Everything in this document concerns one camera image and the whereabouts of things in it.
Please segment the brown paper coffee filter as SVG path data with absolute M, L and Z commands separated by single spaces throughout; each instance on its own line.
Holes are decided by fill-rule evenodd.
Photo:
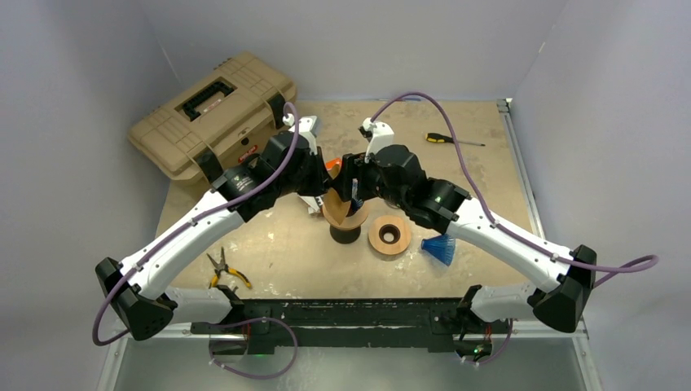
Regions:
M 323 196 L 323 216 L 333 226 L 342 225 L 350 211 L 350 206 L 351 202 L 343 201 L 332 187 Z

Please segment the wooden dripper stand black base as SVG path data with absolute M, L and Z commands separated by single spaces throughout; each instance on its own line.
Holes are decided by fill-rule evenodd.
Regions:
M 344 209 L 329 208 L 326 204 L 322 207 L 322 214 L 329 224 L 329 234 L 331 238 L 339 244 L 352 244 L 361 235 L 362 225 L 367 221 L 369 216 L 369 205 L 363 203 L 360 208 L 353 212 L 348 209 L 345 217 L 338 222 L 336 217 Z

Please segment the blue ribbed dripper cone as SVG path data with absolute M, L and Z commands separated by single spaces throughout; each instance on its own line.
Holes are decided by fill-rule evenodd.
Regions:
M 351 201 L 350 214 L 357 213 L 363 207 L 364 201 L 359 196 L 359 180 L 354 178 L 351 181 Z

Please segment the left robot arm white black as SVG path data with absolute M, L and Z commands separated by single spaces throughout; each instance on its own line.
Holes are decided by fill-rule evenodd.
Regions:
M 269 139 L 252 165 L 226 169 L 194 207 L 138 252 L 116 261 L 104 258 L 95 268 L 111 306 L 136 340 L 155 336 L 170 324 L 212 323 L 232 333 L 243 311 L 231 303 L 227 288 L 172 288 L 171 282 L 199 255 L 292 193 L 321 196 L 328 173 L 311 130 L 302 118 Z

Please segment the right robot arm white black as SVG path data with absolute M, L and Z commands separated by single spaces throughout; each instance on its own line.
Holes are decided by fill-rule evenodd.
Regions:
M 595 287 L 596 252 L 544 241 L 511 222 L 488 218 L 477 197 L 441 178 L 430 178 L 416 154 L 394 144 L 376 154 L 346 154 L 332 184 L 348 200 L 381 198 L 417 226 L 460 239 L 511 266 L 533 284 L 526 303 L 559 332 L 574 332 Z

